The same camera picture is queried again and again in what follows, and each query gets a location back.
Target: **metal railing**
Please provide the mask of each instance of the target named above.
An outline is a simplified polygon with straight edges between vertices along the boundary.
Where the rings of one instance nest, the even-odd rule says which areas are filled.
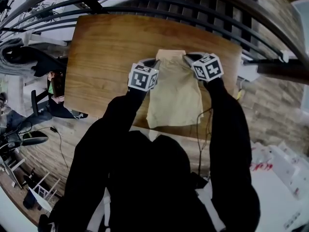
[[[28,0],[24,4],[22,4],[20,7],[18,7],[15,11],[13,11],[2,23],[0,23],[0,30],[3,30],[5,26],[10,23],[13,19],[15,19],[17,16],[19,16],[21,13],[27,11],[28,9],[32,8],[36,4],[42,2],[44,0]],[[69,15],[80,15],[84,13],[92,13],[92,14],[101,14],[101,13],[114,13],[114,12],[133,12],[133,13],[143,13],[146,15],[163,15],[171,18],[175,18],[181,21],[189,22],[190,24],[194,25],[200,25],[207,29],[211,29],[213,31],[216,31],[223,36],[227,36],[231,39],[234,39],[235,41],[240,42],[242,45],[247,46],[248,48],[252,49],[256,53],[263,56],[265,59],[268,60],[268,62],[274,62],[276,59],[272,58],[268,52],[265,52],[264,50],[260,49],[258,46],[252,44],[251,42],[241,38],[240,36],[237,36],[233,34],[230,31],[225,30],[224,28],[218,27],[216,25],[210,24],[205,21],[201,21],[196,18],[187,17],[182,14],[176,14],[171,13],[169,11],[161,11],[157,9],[150,9],[150,8],[140,8],[140,7],[126,7],[126,6],[112,6],[112,7],[103,7],[102,3],[108,1],[108,0],[68,0],[64,1],[58,4],[54,4],[52,6],[49,6],[47,8],[44,8],[40,11],[37,11],[27,17],[25,17],[22,20],[19,20],[9,28],[6,28],[6,30],[19,30],[20,32],[26,30],[26,29],[34,29],[35,33],[42,33],[44,31],[48,30],[55,30],[55,29],[62,29],[62,28],[69,28],[69,27],[75,27],[75,22],[77,21],[77,18],[73,19],[62,19],[59,21],[54,21],[50,23],[46,23],[44,25],[39,25],[34,27],[36,24],[39,24],[43,21],[50,21],[52,19],[65,17]],[[264,39],[258,32],[252,30],[250,27],[247,27],[246,25],[234,20],[231,17],[228,17],[224,14],[221,14],[215,10],[212,10],[210,8],[207,8],[205,6],[201,6],[199,4],[195,4],[192,2],[184,1],[184,0],[140,0],[140,1],[155,1],[155,2],[166,2],[168,4],[174,4],[178,5],[184,8],[189,8],[198,12],[202,12],[211,16],[214,16],[215,18],[218,18],[224,22],[230,23],[231,25],[241,29],[242,31],[247,32],[252,37],[254,37],[257,41],[264,44],[272,53],[276,54],[278,58],[283,58],[282,52],[277,49],[275,46],[272,45],[269,41]],[[262,6],[260,6],[258,3],[256,3],[253,0],[223,0],[227,1],[236,8],[239,8],[240,10],[247,12],[252,18],[254,18],[257,22],[264,25],[267,29],[269,29],[274,35],[276,35],[284,44],[286,44],[291,51],[295,54],[295,56],[298,58],[300,63],[302,64],[303,68],[307,71],[309,70],[309,57],[306,54],[305,50],[297,43],[293,35],[289,33],[289,31],[285,28],[285,25],[283,25],[279,20],[274,18],[274,16],[270,15],[268,11],[266,11]],[[39,16],[42,13],[54,10],[56,8],[72,5],[72,4],[79,4],[84,3],[88,8],[80,9],[80,10],[74,10],[59,14],[53,14],[51,16],[35,20],[31,23],[28,23],[24,26],[21,26],[20,28],[16,28],[20,26],[22,23],[29,21],[30,19]],[[248,53],[254,61],[258,63],[259,59],[252,56],[250,53]]]

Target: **person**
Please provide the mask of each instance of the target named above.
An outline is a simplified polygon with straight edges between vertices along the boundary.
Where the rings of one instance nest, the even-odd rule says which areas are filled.
[[[249,130],[240,104],[221,78],[204,83],[213,109],[210,143],[212,203],[226,231],[253,232],[260,218],[251,184]],[[85,232],[107,187],[110,218],[99,232],[215,231],[190,180],[190,162],[182,147],[160,135],[153,142],[129,131],[145,95],[129,90],[114,98],[76,146],[64,196],[39,231]]]

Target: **table top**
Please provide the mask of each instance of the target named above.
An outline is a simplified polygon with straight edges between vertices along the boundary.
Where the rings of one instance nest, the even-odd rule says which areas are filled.
[[[241,61],[241,47],[220,36],[178,22],[137,15],[85,15],[78,19],[70,46],[66,74],[65,106],[102,117],[109,102],[127,92],[132,64],[155,58],[159,49],[216,54],[224,69],[223,80],[233,93]],[[203,109],[211,106],[208,91],[200,83]],[[149,94],[133,123],[148,128]],[[198,127],[205,139],[208,115]],[[160,127],[157,131],[197,137],[196,125]]]

